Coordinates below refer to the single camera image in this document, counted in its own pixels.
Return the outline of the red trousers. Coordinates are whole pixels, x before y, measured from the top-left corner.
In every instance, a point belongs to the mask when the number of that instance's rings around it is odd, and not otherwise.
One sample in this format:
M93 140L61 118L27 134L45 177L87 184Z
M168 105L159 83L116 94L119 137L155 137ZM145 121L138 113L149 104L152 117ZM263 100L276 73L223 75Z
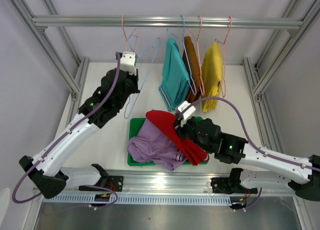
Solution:
M151 110L146 118L168 137L194 166L210 160L209 154L192 142L189 138L181 139L174 128L176 116L162 110Z

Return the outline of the blue hanger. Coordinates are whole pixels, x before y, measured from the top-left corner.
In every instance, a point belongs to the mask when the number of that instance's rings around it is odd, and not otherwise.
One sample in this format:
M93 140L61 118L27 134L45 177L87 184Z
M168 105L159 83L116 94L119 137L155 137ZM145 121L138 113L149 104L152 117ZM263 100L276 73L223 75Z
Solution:
M132 50L134 53L136 53L136 52L135 52L135 48L132 48L132 38L133 38L133 37L137 40L137 39L139 38L139 36L136 35L136 34L133 34L132 37L129 38L129 47L130 47L130 50ZM144 55L145 52L149 51L150 49L155 49L154 54L153 54L153 57L152 57L152 60L151 60L151 64L153 64L153 63L154 63L154 60L155 60L155 58L156 58L156 56L157 56L158 50L159 50L160 42L161 42L161 38L160 38L160 37L157 37L157 38L155 39L154 43L153 43L151 46L143 49L143 50L137 55L138 61L140 61L141 57ZM147 71L147 73L145 74L145 77L144 77L144 79L143 79L143 81L142 81L142 84L140 85L140 89L139 89L140 91L143 90L143 87L144 87L144 85L145 85L145 82L146 82L146 80L147 80L147 78L148 78L148 75L149 75L150 71L151 71L151 69L149 69L149 70ZM123 117L124 117L126 120L129 119L129 117L131 116L132 111L133 111L134 108L135 108L136 102L137 102L137 100L138 100L139 97L140 97L140 94L141 94L141 92L136 95L135 100L133 101L132 106L131 106L131 108L130 108L130 111L128 111L128 106L129 106L129 104L131 103L131 98L130 98L130 97L128 98L129 100L128 100L128 103L125 105L124 113L123 113Z
M195 84L195 81L193 79L193 76L192 76L192 69L191 69L191 66L190 66L190 61L189 61L189 57L188 57L188 53L187 53L187 49L186 49L186 44L185 44L185 32L186 32L186 23L185 23L185 18L183 15L180 15L181 19L182 19L182 36L181 37L178 37L176 34L174 34L173 32L170 31L169 28L166 29L166 33L168 35L172 35L174 37L176 37L178 40L181 41L181 43L183 44L183 50L184 50L184 54L185 54L185 59L187 60L187 66L188 66L188 70L189 70L189 86L191 88L191 92L193 93L193 95L196 95L197 94L197 87L196 87L196 84Z

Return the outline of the teal trousers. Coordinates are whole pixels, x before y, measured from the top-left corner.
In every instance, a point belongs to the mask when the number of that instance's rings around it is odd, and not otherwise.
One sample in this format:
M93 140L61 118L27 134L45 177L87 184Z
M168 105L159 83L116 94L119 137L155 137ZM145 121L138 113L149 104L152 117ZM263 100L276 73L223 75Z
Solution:
M185 101L190 88L189 80L178 44L170 38L166 42L162 81L158 89L167 111L175 110Z

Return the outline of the pink hanger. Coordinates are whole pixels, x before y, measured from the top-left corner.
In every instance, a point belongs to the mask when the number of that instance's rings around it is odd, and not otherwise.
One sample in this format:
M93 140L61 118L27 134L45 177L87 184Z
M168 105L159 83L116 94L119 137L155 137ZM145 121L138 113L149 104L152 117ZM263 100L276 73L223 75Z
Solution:
M216 43L219 43L219 44L222 44L223 45L223 74L222 74L222 81L220 82L221 84L221 94L222 94L222 97L225 98L226 96L226 93L227 93L227 84L226 84L226 81L225 81L225 76L226 76L226 45L227 45L227 39L228 39L228 35L230 33L230 30L231 30L231 27L232 27L232 24L233 24L233 18L232 16L230 15L229 17L229 25L228 25L228 31L226 33L226 36L224 38L224 41L220 41L218 40L217 38L215 39L215 42Z
M139 34L139 29L137 29L137 28L135 28L135 29L133 29L133 31L131 32L131 34L130 35L127 35L127 33L126 33L126 30L125 30L125 25L124 25L124 23L125 23L125 15L123 14L122 16L121 16L121 28L122 28L122 31L123 31L123 35L124 35L124 38L125 38L125 49L126 50L128 50L128 46L129 46L129 40L130 40L130 38L135 34L135 35L138 35Z
M197 58L198 58L198 65L199 65L199 78L200 78L199 88L200 88L201 95L203 96L205 94L205 89L204 89L204 82L203 82L203 77L202 77L202 65L201 65L201 56L200 56L200 47L199 47L199 38L200 38L202 24L203 24L202 16L198 15L198 19L199 19L200 25L199 25L199 30L198 30L197 36L194 35L194 33L191 31L190 28L188 28L188 31L196 41L196 46L197 46L196 50L197 50Z

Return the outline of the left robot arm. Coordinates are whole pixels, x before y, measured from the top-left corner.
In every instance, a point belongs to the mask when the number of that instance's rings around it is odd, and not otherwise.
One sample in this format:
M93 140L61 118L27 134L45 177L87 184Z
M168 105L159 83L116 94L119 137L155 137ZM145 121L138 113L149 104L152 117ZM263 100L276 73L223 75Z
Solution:
M107 187L109 175L99 164L87 168L64 168L63 164L87 138L120 112L131 94L140 92L138 79L135 67L108 71L58 139L39 154L20 159L20 166L41 195L51 199L66 188L101 191Z

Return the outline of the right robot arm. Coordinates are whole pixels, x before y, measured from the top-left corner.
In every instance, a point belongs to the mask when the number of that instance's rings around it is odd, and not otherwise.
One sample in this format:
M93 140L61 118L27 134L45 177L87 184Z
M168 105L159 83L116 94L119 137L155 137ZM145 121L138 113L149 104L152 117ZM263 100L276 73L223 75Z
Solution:
M250 140L221 131L211 119L174 120L174 130L182 140L190 140L201 150L225 164L242 164L261 171L233 168L228 187L232 193L242 189L291 190L302 199L320 200L320 158L300 158L255 146Z

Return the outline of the brown trousers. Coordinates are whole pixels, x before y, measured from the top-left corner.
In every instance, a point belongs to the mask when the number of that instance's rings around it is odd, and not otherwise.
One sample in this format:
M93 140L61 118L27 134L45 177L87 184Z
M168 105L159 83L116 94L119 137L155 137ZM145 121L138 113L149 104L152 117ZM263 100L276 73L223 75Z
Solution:
M186 51L188 54L188 58L189 58L189 62L190 62L190 66L191 66L191 71L192 71L192 77L195 81L195 85L197 88L197 94L193 95L191 89L189 89L187 97L186 97L186 101L189 103L192 103L196 100L198 100L200 98L201 91L200 91L200 69L199 69L199 64L198 64L198 59L197 59L197 54L196 54L196 50L194 47L194 44L192 43L192 39L190 36L186 36L184 37L184 41L185 41L185 46L186 46ZM188 68L188 64L187 64L187 60L183 51L183 55L182 55L182 59L183 62L185 64L187 73L189 74L189 68Z

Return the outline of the yellow trousers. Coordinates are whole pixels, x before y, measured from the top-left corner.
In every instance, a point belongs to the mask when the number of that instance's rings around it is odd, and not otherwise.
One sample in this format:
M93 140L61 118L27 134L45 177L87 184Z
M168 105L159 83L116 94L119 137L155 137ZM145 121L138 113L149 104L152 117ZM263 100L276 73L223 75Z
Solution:
M201 70L205 88L203 98L220 97L223 80L223 59L221 48L217 42L214 42L206 51Z

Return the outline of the aluminium front frame rail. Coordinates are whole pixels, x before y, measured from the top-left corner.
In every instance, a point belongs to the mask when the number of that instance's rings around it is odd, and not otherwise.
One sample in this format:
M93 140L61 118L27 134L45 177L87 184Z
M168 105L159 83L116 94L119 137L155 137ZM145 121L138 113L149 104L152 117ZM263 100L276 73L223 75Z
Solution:
M122 193L132 194L173 194L197 195L216 194L211 187L211 178L227 177L239 180L240 184L248 189L257 188L269 195L292 195L293 189L289 186L291 180L284 175L267 171L232 170L229 174L208 173L166 173L150 171L108 170L108 176L123 176ZM87 187L94 184L80 181L76 183L70 178L64 191L77 191L79 186Z

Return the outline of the aluminium hanging rail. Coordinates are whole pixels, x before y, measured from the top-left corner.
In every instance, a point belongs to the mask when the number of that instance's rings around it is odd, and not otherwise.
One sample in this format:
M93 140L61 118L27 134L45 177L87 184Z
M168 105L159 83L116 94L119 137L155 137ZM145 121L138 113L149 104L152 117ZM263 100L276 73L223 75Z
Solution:
M267 17L169 17L169 16L109 16L109 15L36 15L31 18L36 26L59 27L190 27L243 29L299 29L299 18Z

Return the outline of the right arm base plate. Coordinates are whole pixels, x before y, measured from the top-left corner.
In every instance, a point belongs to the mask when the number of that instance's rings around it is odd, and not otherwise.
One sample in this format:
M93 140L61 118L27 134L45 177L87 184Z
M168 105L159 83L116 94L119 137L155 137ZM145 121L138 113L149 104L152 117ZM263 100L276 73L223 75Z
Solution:
M240 184L239 180L231 180L227 177L215 177L211 178L211 183L213 193L216 194L245 194L245 193L251 193L251 194L257 194L258 189L252 188L248 189L243 187Z

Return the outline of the aluminium right frame posts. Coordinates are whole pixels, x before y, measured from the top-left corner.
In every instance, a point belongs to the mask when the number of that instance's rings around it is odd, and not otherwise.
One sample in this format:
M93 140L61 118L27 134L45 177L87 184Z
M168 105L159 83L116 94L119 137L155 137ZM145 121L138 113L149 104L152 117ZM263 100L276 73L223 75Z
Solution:
M256 62L249 57L242 59L260 141L264 147L280 153L284 151L284 145L267 89L319 20L319 4L320 0L289 0L280 16L296 18L301 25L297 29L274 29Z

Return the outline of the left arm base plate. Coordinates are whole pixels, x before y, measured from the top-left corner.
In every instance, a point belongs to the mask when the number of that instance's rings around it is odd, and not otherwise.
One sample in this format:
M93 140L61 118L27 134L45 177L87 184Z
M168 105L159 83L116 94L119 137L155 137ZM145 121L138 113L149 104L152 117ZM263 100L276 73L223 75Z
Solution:
M123 176L108 176L101 177L100 180L93 186L87 187L86 185L79 186L80 191L99 191L97 187L103 187L111 189L115 192L121 192L123 188L124 177Z

